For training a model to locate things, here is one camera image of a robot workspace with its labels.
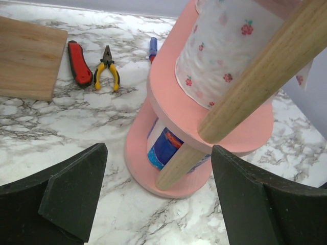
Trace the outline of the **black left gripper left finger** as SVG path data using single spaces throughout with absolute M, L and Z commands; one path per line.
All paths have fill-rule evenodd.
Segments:
M 96 143 L 1 186 L 1 244 L 85 244 L 98 205 L 108 150 Z

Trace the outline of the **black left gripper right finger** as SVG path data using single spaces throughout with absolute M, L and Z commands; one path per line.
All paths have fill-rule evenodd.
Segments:
M 230 244 L 326 244 L 326 189 L 287 180 L 219 145 L 211 162 Z

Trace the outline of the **pink three-tier shelf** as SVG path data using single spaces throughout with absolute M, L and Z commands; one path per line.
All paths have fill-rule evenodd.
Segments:
M 197 134 L 197 124 L 209 109 L 197 104 L 179 86 L 176 61 L 184 48 L 199 12 L 196 1 L 190 1 L 171 29 L 150 68 L 147 96 L 126 139 L 125 160 L 135 180 L 149 192 L 164 198 L 185 198 L 199 190 L 209 179 L 212 146 Z M 147 157 L 147 136 L 159 118 L 184 144 L 200 150 L 203 157 L 188 173 L 168 190 L 156 187 L 161 170 Z

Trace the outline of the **blue roll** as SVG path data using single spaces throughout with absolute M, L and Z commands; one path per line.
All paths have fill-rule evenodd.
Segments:
M 162 170 L 184 142 L 157 117 L 147 136 L 147 157 L 151 165 Z

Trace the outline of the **white floral paper towel roll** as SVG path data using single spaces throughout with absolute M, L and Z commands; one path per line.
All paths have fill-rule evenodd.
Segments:
M 199 16 L 175 67 L 181 89 L 210 109 L 300 1 L 196 1 Z

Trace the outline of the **blue handled screwdriver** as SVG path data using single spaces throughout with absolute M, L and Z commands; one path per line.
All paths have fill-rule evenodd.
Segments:
M 149 60 L 151 64 L 154 61 L 156 55 L 157 55 L 157 38 L 151 37 L 149 43 Z

